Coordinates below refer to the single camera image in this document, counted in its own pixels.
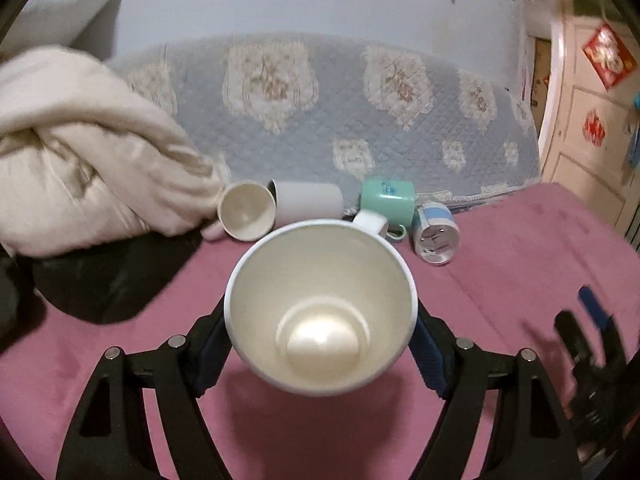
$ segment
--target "folded blanket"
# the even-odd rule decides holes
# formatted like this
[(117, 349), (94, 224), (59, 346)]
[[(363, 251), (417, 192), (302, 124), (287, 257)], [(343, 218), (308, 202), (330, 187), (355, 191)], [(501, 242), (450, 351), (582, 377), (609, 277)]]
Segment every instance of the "folded blanket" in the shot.
[(228, 173), (94, 58), (60, 47), (0, 65), (0, 242), (53, 256), (215, 216)]

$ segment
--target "mug on its side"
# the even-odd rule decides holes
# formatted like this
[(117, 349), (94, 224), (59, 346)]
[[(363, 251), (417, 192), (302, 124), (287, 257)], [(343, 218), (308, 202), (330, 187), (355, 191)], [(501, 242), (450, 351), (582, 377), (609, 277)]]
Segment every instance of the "mug on its side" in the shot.
[(241, 180), (225, 189), (218, 203), (218, 220), (201, 230), (205, 240), (228, 234), (241, 242), (262, 238), (273, 227), (276, 203), (269, 190), (253, 180)]
[(342, 191), (335, 184), (272, 180), (267, 188), (276, 201), (276, 229), (301, 220), (340, 219), (344, 213)]
[(386, 217), (389, 228), (400, 231), (399, 235), (390, 232), (387, 238), (399, 242), (406, 237), (414, 218), (414, 184), (408, 180), (368, 178), (362, 183), (360, 208), (376, 211)]
[(460, 246), (460, 229), (439, 202), (426, 202), (415, 211), (412, 234), (415, 253), (433, 265), (448, 263)]

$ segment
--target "white cup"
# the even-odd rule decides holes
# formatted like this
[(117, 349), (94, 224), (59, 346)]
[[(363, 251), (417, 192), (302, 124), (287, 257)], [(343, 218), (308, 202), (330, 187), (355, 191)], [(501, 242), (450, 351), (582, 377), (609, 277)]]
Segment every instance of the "white cup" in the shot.
[(225, 324), (255, 373), (290, 392), (354, 390), (395, 362), (414, 332), (414, 279), (378, 214), (280, 228), (240, 259)]
[(262, 238), (273, 227), (276, 203), (269, 190), (252, 180), (241, 180), (225, 189), (218, 203), (218, 221), (201, 230), (205, 240), (225, 233), (242, 242)]
[(334, 184), (272, 180), (267, 186), (276, 201), (274, 227), (315, 218), (342, 218), (344, 200)]

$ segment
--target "wall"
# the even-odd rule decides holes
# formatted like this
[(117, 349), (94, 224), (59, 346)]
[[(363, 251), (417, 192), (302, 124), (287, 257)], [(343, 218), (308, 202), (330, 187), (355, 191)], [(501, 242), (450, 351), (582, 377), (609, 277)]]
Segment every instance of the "wall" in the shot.
[(121, 0), (79, 45), (105, 57), (215, 34), (317, 32), (431, 52), (517, 88), (522, 6), (523, 0)]

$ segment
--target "wooden cabinet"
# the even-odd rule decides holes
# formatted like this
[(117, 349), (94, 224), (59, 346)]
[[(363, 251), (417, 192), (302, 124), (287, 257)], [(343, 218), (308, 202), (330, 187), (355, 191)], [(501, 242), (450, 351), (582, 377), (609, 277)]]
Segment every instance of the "wooden cabinet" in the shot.
[[(563, 1), (564, 44), (559, 102), (552, 133), (541, 161), (542, 177), (573, 191), (601, 218), (624, 234), (640, 202), (640, 170), (626, 161), (635, 117), (633, 99), (640, 91), (640, 70), (606, 91), (582, 46), (602, 20), (576, 18)], [(612, 24), (634, 58), (640, 46), (624, 25)]]

